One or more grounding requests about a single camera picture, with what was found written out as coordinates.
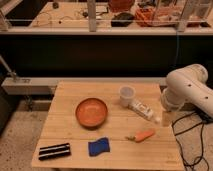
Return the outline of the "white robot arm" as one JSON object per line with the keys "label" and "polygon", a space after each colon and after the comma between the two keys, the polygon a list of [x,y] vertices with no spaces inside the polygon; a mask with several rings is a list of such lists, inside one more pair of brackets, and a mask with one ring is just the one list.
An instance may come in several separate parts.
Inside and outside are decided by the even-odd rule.
{"label": "white robot arm", "polygon": [[162,106],[167,111],[177,111],[188,101],[213,118],[213,89],[206,85],[207,79],[208,71],[201,64],[169,72],[167,87],[161,94]]}

